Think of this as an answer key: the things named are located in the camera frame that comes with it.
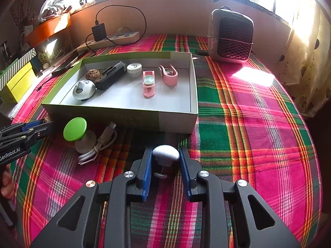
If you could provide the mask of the person's hand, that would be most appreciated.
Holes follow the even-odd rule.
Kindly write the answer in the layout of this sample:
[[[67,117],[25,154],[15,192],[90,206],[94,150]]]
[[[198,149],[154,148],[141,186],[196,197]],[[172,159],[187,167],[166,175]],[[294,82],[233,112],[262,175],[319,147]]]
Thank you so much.
[[[12,174],[10,170],[6,170],[2,174],[2,186],[1,186],[1,194],[6,199],[11,199],[14,196],[14,187],[12,181]]]

